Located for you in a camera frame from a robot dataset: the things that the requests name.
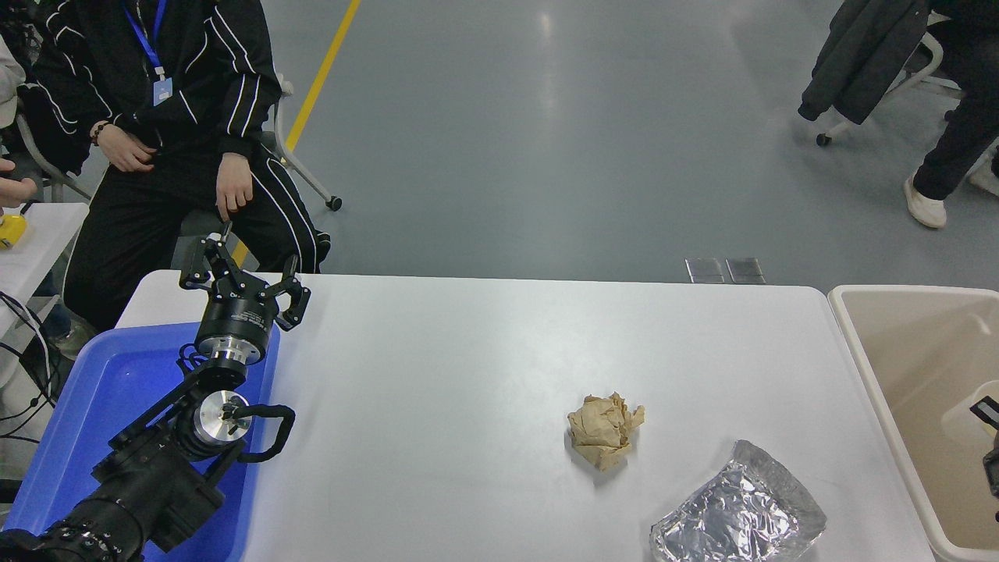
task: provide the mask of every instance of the lanyard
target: lanyard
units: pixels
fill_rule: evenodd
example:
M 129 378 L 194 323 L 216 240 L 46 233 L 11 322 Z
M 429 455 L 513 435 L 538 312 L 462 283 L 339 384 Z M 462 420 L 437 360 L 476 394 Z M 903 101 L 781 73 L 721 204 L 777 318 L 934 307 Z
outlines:
M 126 0 L 122 0 L 122 8 L 125 9 L 125 17 L 128 18 L 129 23 L 132 24 L 132 29 L 135 30 L 135 36 L 139 38 L 139 43 L 142 44 L 142 48 L 146 51 L 146 56 L 149 57 L 149 62 L 153 63 L 153 70 L 156 71 L 156 75 L 160 77 L 160 80 L 167 79 L 167 72 L 163 69 L 163 64 L 160 62 L 160 56 L 156 54 L 156 49 L 153 45 L 159 44 L 160 40 L 160 28 L 163 27 L 163 14 L 167 13 L 167 0 L 160 0 L 159 6 L 156 9 L 156 22 L 153 24 L 153 43 L 150 44 L 149 38 L 146 37 L 146 32 L 139 27 L 139 22 L 135 21 L 132 17 L 132 13 L 128 11 L 128 6 L 125 5 Z

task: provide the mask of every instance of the hand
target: hand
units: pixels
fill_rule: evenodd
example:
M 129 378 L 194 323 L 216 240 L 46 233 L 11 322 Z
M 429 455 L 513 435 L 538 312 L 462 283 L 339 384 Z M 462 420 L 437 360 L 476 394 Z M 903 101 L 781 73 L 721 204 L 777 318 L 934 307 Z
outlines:
M 13 169 L 13 162 L 0 158 L 0 172 L 10 172 Z M 21 181 L 0 178 L 0 215 L 3 215 L 4 207 L 21 206 L 22 203 L 31 199 L 37 190 L 35 182 L 28 178 Z
M 150 172 L 153 166 L 149 163 L 156 154 L 155 148 L 149 148 L 135 135 L 126 133 L 121 128 L 107 124 L 97 137 L 97 146 L 108 157 L 108 161 L 122 172 Z
M 215 206 L 219 209 L 222 222 L 229 220 L 229 213 L 239 211 L 253 200 L 253 175 L 246 156 L 235 152 L 222 155 L 215 194 Z

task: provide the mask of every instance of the white table surface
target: white table surface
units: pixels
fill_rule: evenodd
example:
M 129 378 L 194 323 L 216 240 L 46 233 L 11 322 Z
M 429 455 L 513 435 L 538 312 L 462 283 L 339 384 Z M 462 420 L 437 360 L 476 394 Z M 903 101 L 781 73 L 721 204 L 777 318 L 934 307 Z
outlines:
M 200 320 L 176 272 L 120 322 Z M 304 276 L 244 560 L 643 561 L 736 439 L 828 516 L 803 561 L 933 560 L 825 297 L 800 287 Z M 586 394 L 645 405 L 626 465 L 568 445 Z
M 35 203 L 25 218 L 28 228 L 9 250 L 0 250 L 0 291 L 27 302 L 45 274 L 66 249 L 87 216 L 84 203 Z M 7 214 L 16 211 L 6 209 Z M 14 324 L 14 313 L 0 306 L 0 336 Z

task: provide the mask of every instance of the plastic container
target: plastic container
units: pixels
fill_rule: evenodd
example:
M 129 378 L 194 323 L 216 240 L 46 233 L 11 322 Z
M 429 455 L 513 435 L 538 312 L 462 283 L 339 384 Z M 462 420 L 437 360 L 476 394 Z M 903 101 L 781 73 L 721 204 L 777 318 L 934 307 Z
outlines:
M 843 286 L 829 302 L 933 551 L 999 562 L 999 500 L 982 467 L 991 443 L 974 414 L 959 415 L 999 379 L 999 293 Z
M 73 367 L 69 382 L 32 459 L 27 477 L 4 525 L 36 535 L 68 514 L 97 489 L 90 475 L 111 452 L 108 440 L 155 404 L 182 380 L 178 349 L 194 341 L 198 324 L 111 330 L 94 338 Z M 280 335 L 272 332 L 267 357 L 252 365 L 239 387 L 251 404 L 266 403 L 274 379 Z M 264 425 L 255 421 L 247 435 L 250 451 L 261 443 Z M 196 465 L 204 472 L 210 461 Z M 219 489 L 226 501 L 211 519 L 179 547 L 164 554 L 153 543 L 147 562 L 236 562 L 246 544 L 257 466 L 236 463 Z

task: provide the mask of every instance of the white sneaker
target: white sneaker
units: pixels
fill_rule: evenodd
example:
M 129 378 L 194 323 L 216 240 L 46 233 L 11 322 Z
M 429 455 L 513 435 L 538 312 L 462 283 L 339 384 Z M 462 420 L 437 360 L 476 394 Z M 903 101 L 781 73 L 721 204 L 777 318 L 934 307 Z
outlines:
M 986 160 L 985 163 L 968 176 L 968 183 L 999 197 L 999 178 L 992 173 L 991 158 Z
M 909 176 L 902 184 L 902 191 L 905 193 L 905 202 L 909 206 L 909 214 L 919 221 L 923 226 L 929 228 L 943 228 L 947 225 L 947 210 L 943 208 L 943 201 L 924 197 L 912 186 L 912 179 L 916 174 Z
M 80 355 L 80 350 L 94 337 L 94 333 L 76 320 L 72 321 L 69 333 L 65 336 L 55 338 L 52 343 L 71 361 L 76 361 Z

